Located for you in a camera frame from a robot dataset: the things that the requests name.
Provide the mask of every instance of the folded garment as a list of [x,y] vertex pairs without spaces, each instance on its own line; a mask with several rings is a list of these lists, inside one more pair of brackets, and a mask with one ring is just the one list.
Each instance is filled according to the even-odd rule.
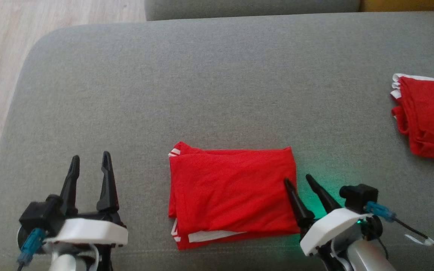
[[298,233],[284,187],[285,178],[296,184],[291,148],[203,151],[179,142],[169,156],[179,250]]
[[399,132],[409,137],[411,152],[434,158],[434,78],[398,73],[393,81]]

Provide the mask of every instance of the blue cable connector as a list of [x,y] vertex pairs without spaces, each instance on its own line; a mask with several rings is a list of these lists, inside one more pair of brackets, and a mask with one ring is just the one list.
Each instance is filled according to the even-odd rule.
[[396,213],[393,213],[388,208],[377,204],[376,202],[367,202],[366,211],[376,216],[381,216],[388,222],[393,222],[396,217]]
[[28,238],[21,247],[17,263],[19,266],[27,266],[33,260],[33,255],[43,245],[43,240],[46,238],[46,233],[41,228],[35,228],[31,231]]

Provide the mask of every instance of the gray fabric surface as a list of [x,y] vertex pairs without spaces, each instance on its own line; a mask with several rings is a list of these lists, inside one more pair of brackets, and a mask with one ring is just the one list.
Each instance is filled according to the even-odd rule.
[[357,12],[359,0],[145,0],[148,21]]
[[[16,268],[18,218],[58,193],[81,157],[77,206],[95,209],[110,151],[129,243],[116,270],[320,270],[298,237],[178,252],[167,153],[292,146],[304,175],[338,197],[365,183],[434,238],[434,160],[413,156],[390,110],[395,72],[434,77],[434,12],[177,20],[62,29],[26,59],[0,145],[0,267]],[[434,270],[434,249],[385,224],[398,270]],[[28,270],[41,269],[38,256]]]

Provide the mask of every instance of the folded red cloth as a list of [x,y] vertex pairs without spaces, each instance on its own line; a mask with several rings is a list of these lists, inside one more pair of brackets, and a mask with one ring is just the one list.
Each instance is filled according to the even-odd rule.
[[179,142],[169,156],[179,250],[298,233],[284,187],[285,178],[296,184],[291,148],[203,151]]
[[411,152],[434,158],[434,78],[395,74],[393,80],[398,130],[409,137]]

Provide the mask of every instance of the wooden floor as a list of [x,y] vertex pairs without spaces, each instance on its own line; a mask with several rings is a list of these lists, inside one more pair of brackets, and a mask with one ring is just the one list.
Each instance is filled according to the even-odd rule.
[[0,0],[0,138],[24,58],[39,38],[66,26],[143,21],[143,0]]

